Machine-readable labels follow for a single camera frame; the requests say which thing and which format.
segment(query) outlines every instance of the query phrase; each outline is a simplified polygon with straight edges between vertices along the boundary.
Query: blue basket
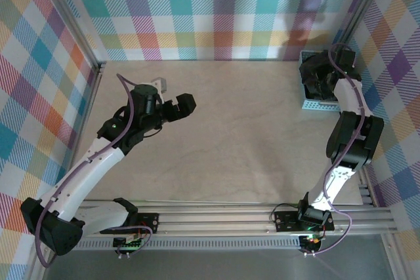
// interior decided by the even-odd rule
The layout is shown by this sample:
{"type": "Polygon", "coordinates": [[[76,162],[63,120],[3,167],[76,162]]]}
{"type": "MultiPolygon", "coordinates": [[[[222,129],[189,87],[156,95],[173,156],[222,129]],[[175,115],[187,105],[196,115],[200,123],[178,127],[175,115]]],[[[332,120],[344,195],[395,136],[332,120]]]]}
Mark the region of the blue basket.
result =
{"type": "MultiPolygon", "coordinates": [[[[302,50],[299,55],[299,67],[301,66],[303,60],[306,60],[308,57],[314,56],[319,52],[315,50],[302,50]]],[[[302,95],[303,95],[303,105],[302,109],[304,110],[317,110],[317,111],[340,111],[340,105],[338,101],[323,101],[323,100],[313,100],[307,98],[308,90],[304,85],[302,85],[302,95]]]]}

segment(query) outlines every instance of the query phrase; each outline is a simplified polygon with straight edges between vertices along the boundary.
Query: cable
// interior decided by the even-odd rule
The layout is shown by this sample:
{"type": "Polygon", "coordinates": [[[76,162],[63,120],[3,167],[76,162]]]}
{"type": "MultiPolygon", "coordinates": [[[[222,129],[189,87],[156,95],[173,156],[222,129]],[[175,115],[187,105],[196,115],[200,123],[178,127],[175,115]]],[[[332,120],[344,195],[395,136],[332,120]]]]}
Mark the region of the cable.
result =
{"type": "Polygon", "coordinates": [[[160,127],[160,129],[159,129],[157,132],[155,132],[155,133],[153,133],[153,134],[149,134],[148,136],[143,136],[143,138],[150,138],[150,137],[153,137],[155,134],[158,134],[159,132],[161,132],[161,130],[162,130],[162,127],[160,127]]]}
{"type": "Polygon", "coordinates": [[[323,227],[324,227],[324,232],[323,232],[323,234],[322,234],[321,239],[325,239],[325,236],[326,236],[326,226],[325,226],[325,225],[323,225],[323,227]]]}
{"type": "Polygon", "coordinates": [[[91,155],[90,157],[88,157],[86,160],[84,160],[83,162],[81,162],[68,176],[67,178],[63,181],[63,183],[60,185],[60,187],[55,191],[55,193],[52,195],[52,197],[50,198],[50,200],[48,201],[48,203],[45,205],[44,210],[41,212],[41,215],[39,216],[37,225],[36,225],[36,229],[35,229],[35,250],[38,256],[39,261],[41,262],[41,265],[44,266],[45,268],[48,268],[51,266],[52,262],[54,261],[54,259],[56,258],[56,254],[53,256],[53,258],[51,259],[50,262],[47,262],[41,252],[41,225],[42,222],[44,220],[45,215],[47,214],[48,210],[51,208],[51,206],[53,205],[54,201],[58,195],[60,195],[61,191],[68,185],[68,183],[74,178],[74,176],[76,176],[80,170],[87,164],[89,164],[90,162],[92,162],[95,158],[97,158],[99,155],[101,155],[102,153],[104,153],[106,150],[108,150],[109,148],[111,148],[115,143],[117,143],[118,141],[120,141],[124,135],[127,133],[127,131],[129,131],[131,123],[133,122],[133,118],[134,118],[134,102],[133,102],[133,97],[131,96],[130,90],[127,86],[126,83],[131,84],[131,85],[135,85],[134,83],[126,80],[126,78],[124,78],[122,75],[120,75],[119,73],[117,74],[117,78],[121,81],[121,84],[123,85],[125,92],[127,93],[128,99],[129,99],[129,105],[130,105],[130,117],[129,117],[129,121],[127,123],[127,126],[125,126],[123,132],[114,140],[112,140],[107,146],[103,147],[101,150],[99,150],[98,152],[96,152],[95,154],[91,155]]]}
{"type": "Polygon", "coordinates": [[[274,223],[276,223],[276,222],[273,220],[273,214],[274,214],[274,212],[276,211],[276,209],[277,209],[278,207],[280,207],[280,206],[284,206],[284,205],[289,206],[289,207],[292,207],[292,208],[297,208],[297,206],[293,206],[293,205],[291,205],[290,203],[279,203],[278,205],[276,205],[276,206],[274,207],[273,211],[270,213],[270,221],[273,221],[274,223]]]}
{"type": "MultiPolygon", "coordinates": [[[[149,228],[148,226],[116,226],[114,228],[109,228],[109,230],[131,230],[131,229],[144,229],[144,230],[148,230],[148,232],[149,232],[149,237],[143,243],[143,245],[141,245],[138,249],[136,249],[134,252],[131,253],[131,256],[133,256],[133,255],[137,254],[140,251],[140,249],[145,247],[150,242],[150,239],[152,238],[153,230],[151,228],[149,228]]],[[[120,248],[121,248],[121,245],[117,247],[117,253],[118,253],[119,257],[122,255],[119,252],[120,248]]]]}
{"type": "Polygon", "coordinates": [[[352,138],[348,141],[348,144],[345,146],[342,154],[336,158],[336,160],[334,161],[334,163],[332,164],[332,166],[327,170],[327,172],[325,172],[325,177],[324,177],[324,184],[323,184],[323,191],[324,191],[324,195],[325,198],[327,199],[328,205],[331,207],[331,209],[333,209],[336,213],[341,214],[343,216],[346,216],[348,218],[348,227],[346,229],[346,231],[344,232],[344,234],[342,236],[340,236],[340,238],[334,242],[333,244],[331,244],[330,246],[328,246],[326,249],[322,249],[319,250],[316,253],[313,253],[313,256],[315,256],[316,254],[322,254],[323,252],[327,252],[330,249],[336,247],[349,233],[350,228],[353,224],[353,220],[352,217],[350,215],[348,215],[345,212],[342,212],[340,210],[338,210],[337,208],[335,208],[335,206],[333,205],[333,203],[329,200],[329,196],[327,194],[327,188],[326,188],[326,182],[327,182],[327,177],[331,174],[331,172],[333,171],[333,169],[335,169],[341,162],[341,160],[343,160],[344,156],[347,154],[347,152],[349,151],[350,147],[353,145],[353,142],[356,140],[357,136],[360,134],[360,131],[363,127],[364,121],[365,121],[365,109],[364,109],[364,104],[363,104],[363,100],[362,100],[362,95],[360,95],[359,90],[357,89],[357,86],[354,84],[353,80],[347,75],[347,73],[345,73],[335,62],[334,59],[332,58],[331,52],[332,50],[336,49],[338,46],[343,46],[349,50],[352,50],[347,44],[344,43],[336,43],[334,45],[332,45],[330,47],[330,49],[328,50],[328,59],[331,62],[331,64],[333,65],[333,67],[340,72],[346,79],[347,81],[350,83],[350,86],[352,87],[357,101],[359,103],[359,109],[360,109],[360,122],[359,125],[356,128],[356,131],[353,132],[352,138]]]}
{"type": "MultiPolygon", "coordinates": [[[[144,221],[142,221],[142,222],[140,222],[143,226],[147,226],[147,224],[146,223],[144,223],[144,221]]],[[[141,238],[144,238],[144,237],[146,237],[146,235],[147,235],[147,233],[146,232],[144,232],[144,236],[142,237],[142,234],[141,234],[141,232],[140,232],[140,229],[138,229],[138,233],[140,234],[140,237],[141,238]]]]}

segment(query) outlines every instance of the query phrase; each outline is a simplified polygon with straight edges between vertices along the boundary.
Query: perforated blue box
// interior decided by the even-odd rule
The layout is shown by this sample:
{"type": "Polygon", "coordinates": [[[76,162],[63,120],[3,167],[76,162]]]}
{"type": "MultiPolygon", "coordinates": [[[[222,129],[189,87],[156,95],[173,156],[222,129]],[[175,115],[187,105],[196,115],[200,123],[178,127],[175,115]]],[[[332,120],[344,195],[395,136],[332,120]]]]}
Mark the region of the perforated blue box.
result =
{"type": "MultiPolygon", "coordinates": [[[[308,57],[314,56],[319,52],[315,50],[302,50],[299,55],[299,67],[301,66],[303,60],[306,60],[308,57]]],[[[302,109],[304,110],[317,110],[317,111],[340,111],[340,106],[338,101],[323,101],[323,100],[313,100],[308,97],[308,89],[302,85],[302,96],[303,96],[303,105],[302,109]]]]}

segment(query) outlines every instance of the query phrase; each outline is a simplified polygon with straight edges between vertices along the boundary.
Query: black plastic cover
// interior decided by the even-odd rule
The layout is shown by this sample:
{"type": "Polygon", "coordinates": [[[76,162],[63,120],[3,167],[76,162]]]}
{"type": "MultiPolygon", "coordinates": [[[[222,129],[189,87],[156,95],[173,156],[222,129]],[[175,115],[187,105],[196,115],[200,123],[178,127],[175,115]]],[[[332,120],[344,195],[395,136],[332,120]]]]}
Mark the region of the black plastic cover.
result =
{"type": "MultiPolygon", "coordinates": [[[[138,208],[124,198],[115,198],[114,202],[119,203],[127,210],[128,215],[122,226],[141,226],[145,225],[152,229],[153,233],[158,231],[159,226],[159,214],[155,212],[138,213],[138,208]]],[[[138,229],[126,229],[126,230],[102,230],[101,234],[135,234],[138,233],[138,229]]]]}
{"type": "MultiPolygon", "coordinates": [[[[331,162],[340,155],[350,141],[354,130],[360,122],[360,115],[352,111],[343,111],[327,143],[326,154],[331,162]]],[[[375,116],[366,117],[360,134],[364,139],[356,139],[350,147],[340,166],[359,170],[372,160],[383,130],[383,119],[375,116]]]]}
{"type": "MultiPolygon", "coordinates": [[[[44,207],[41,200],[27,198],[20,206],[22,215],[29,231],[35,235],[35,228],[44,207]]],[[[70,252],[80,241],[85,225],[84,221],[73,219],[67,222],[47,212],[41,225],[41,241],[57,255],[62,256],[70,252]]]]}
{"type": "MultiPolygon", "coordinates": [[[[335,63],[352,79],[361,81],[361,77],[353,67],[356,53],[351,50],[333,52],[335,63]]],[[[305,96],[309,99],[337,101],[334,88],[337,81],[343,78],[331,64],[328,51],[325,50],[303,60],[299,67],[305,96]]]]}
{"type": "Polygon", "coordinates": [[[172,100],[163,104],[163,118],[171,122],[189,116],[196,108],[196,101],[192,94],[184,93],[177,96],[178,104],[173,105],[172,100]]]}

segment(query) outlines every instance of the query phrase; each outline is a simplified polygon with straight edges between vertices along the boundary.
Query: black mounting bracket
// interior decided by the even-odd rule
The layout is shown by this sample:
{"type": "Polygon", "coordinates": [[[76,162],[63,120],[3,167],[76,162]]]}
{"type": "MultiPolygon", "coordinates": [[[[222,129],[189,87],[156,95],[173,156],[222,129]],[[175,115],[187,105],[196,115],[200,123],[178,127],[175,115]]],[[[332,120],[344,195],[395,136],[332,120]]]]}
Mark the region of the black mounting bracket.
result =
{"type": "MultiPolygon", "coordinates": [[[[274,223],[276,225],[276,232],[321,232],[324,230],[323,226],[311,225],[308,222],[299,220],[298,211],[276,211],[274,213],[274,223]]],[[[334,231],[334,222],[331,213],[328,214],[327,220],[324,224],[326,231],[334,231]]]]}
{"type": "Polygon", "coordinates": [[[305,235],[299,236],[299,244],[301,246],[301,249],[299,250],[301,252],[318,252],[321,249],[321,243],[322,241],[318,241],[317,243],[315,243],[313,242],[313,240],[311,241],[310,239],[308,239],[308,237],[305,235]]]}
{"type": "MultiPolygon", "coordinates": [[[[148,226],[152,229],[153,233],[158,231],[159,214],[154,212],[138,213],[138,208],[124,198],[115,198],[114,201],[125,207],[129,213],[122,226],[148,226]]],[[[136,234],[138,229],[126,230],[103,230],[101,234],[136,234]]]]}

